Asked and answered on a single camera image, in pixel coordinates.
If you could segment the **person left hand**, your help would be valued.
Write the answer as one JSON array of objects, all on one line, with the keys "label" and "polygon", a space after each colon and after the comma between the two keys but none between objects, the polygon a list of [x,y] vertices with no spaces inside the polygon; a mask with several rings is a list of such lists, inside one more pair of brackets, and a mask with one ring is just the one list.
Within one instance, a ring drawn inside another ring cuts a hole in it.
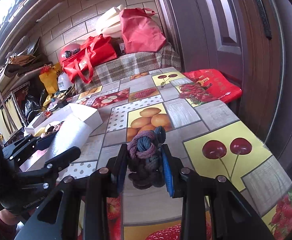
[{"label": "person left hand", "polygon": [[9,226],[15,226],[23,220],[22,216],[16,216],[10,211],[3,209],[0,211],[0,219]]}]

